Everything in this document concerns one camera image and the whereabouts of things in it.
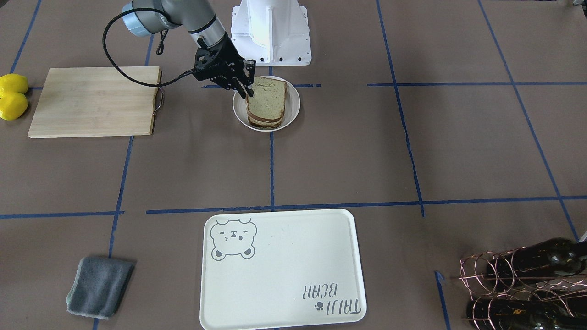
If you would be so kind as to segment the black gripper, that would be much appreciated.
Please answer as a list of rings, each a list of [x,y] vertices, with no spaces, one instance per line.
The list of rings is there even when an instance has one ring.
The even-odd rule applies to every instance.
[[[214,45],[199,36],[197,44],[192,75],[198,81],[210,80],[225,90],[235,90],[242,99],[254,96],[255,59],[241,57],[228,35]]]

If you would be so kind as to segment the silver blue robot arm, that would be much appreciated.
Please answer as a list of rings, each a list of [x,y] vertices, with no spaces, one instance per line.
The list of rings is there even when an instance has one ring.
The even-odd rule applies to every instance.
[[[245,99],[254,96],[254,59],[244,59],[207,0],[132,0],[122,9],[124,25],[135,36],[149,36],[184,27],[197,44],[193,69],[187,75],[235,90]]]

